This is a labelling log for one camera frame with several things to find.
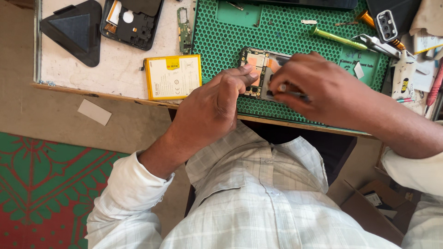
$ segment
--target shirt sleeve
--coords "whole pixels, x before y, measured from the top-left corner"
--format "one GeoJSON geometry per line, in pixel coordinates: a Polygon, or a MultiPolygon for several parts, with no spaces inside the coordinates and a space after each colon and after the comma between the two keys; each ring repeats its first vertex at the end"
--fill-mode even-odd
{"type": "Polygon", "coordinates": [[[443,196],[443,152],[425,159],[410,159],[397,155],[388,147],[381,162],[398,184],[443,196]]]}
{"type": "Polygon", "coordinates": [[[424,193],[401,247],[443,249],[443,152],[425,159],[409,159],[386,148],[382,163],[397,183],[424,193]]]}
{"type": "Polygon", "coordinates": [[[88,248],[160,247],[161,226],[151,208],[162,201],[174,173],[166,180],[152,175],[137,159],[141,152],[114,163],[87,219],[88,248]]]}

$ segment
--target wooden workbench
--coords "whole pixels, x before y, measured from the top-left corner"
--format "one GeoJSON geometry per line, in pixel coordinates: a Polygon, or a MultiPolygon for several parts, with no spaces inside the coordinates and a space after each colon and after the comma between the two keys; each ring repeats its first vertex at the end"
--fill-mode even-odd
{"type": "MultiPolygon", "coordinates": [[[[144,58],[179,55],[177,29],[177,9],[187,8],[188,19],[194,23],[195,3],[191,0],[178,2],[164,0],[159,26],[154,44],[149,51],[139,50],[123,43],[101,37],[100,63],[97,67],[87,67],[61,46],[40,32],[40,20],[52,15],[70,4],[77,5],[84,0],[36,0],[35,2],[35,55],[34,82],[32,86],[65,93],[75,93],[91,97],[129,101],[141,105],[156,105],[177,109],[177,101],[149,101],[144,71],[139,71],[144,58]]],[[[98,0],[103,6],[105,0],[98,0]]],[[[373,138],[361,132],[297,124],[285,121],[238,115],[239,119],[268,124],[284,125],[309,130],[331,132],[349,136],[373,138]]]]}

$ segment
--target orange screwdriver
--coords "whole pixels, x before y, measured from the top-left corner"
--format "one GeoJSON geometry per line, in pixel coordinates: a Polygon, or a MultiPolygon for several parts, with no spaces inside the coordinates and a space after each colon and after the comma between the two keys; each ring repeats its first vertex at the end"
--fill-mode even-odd
{"type": "MultiPolygon", "coordinates": [[[[372,29],[375,29],[374,19],[372,19],[372,17],[368,14],[367,10],[363,10],[355,19],[361,20],[362,22],[364,22],[366,25],[368,25],[372,29]]],[[[406,47],[403,45],[403,43],[401,43],[401,41],[399,39],[394,39],[394,40],[390,41],[389,44],[393,47],[398,48],[399,50],[406,49],[406,47]]]]}

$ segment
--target red and green rug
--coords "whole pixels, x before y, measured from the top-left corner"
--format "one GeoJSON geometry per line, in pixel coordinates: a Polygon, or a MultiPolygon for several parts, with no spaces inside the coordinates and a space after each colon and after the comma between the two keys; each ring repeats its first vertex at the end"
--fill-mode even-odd
{"type": "Polygon", "coordinates": [[[125,156],[0,132],[0,247],[86,249],[94,198],[125,156]]]}

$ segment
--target wooden table edge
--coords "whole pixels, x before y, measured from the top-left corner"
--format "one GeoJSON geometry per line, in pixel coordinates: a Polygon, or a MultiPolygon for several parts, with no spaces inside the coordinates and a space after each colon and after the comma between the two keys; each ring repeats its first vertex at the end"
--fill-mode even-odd
{"type": "MultiPolygon", "coordinates": [[[[37,83],[31,83],[31,86],[35,87],[37,89],[51,90],[51,91],[62,92],[62,93],[74,93],[74,94],[79,94],[79,95],[89,96],[89,97],[101,97],[101,98],[111,99],[111,100],[132,102],[132,103],[136,103],[139,105],[154,105],[154,106],[166,107],[166,108],[170,108],[170,109],[178,109],[179,108],[179,105],[175,105],[175,104],[168,104],[168,103],[162,103],[162,102],[151,101],[151,100],[125,97],[125,96],[119,96],[119,95],[108,94],[108,93],[90,92],[90,91],[86,91],[86,90],[73,89],[73,88],[67,88],[67,87],[61,87],[61,86],[48,86],[48,85],[37,84],[37,83]]],[[[308,130],[313,130],[313,131],[329,132],[329,133],[335,133],[335,134],[341,134],[341,135],[358,136],[358,137],[376,139],[374,136],[367,134],[367,133],[345,131],[345,130],[339,130],[339,129],[334,129],[334,128],[308,125],[308,124],[307,125],[306,124],[297,124],[297,123],[291,123],[291,122],[286,122],[286,121],[278,121],[278,120],[265,119],[265,118],[259,118],[259,117],[251,117],[251,116],[245,116],[245,115],[238,115],[237,118],[241,119],[241,120],[249,120],[249,121],[266,123],[266,124],[273,124],[273,125],[276,124],[276,125],[289,126],[289,127],[295,127],[295,128],[301,128],[301,129],[308,129],[308,130]]]]}

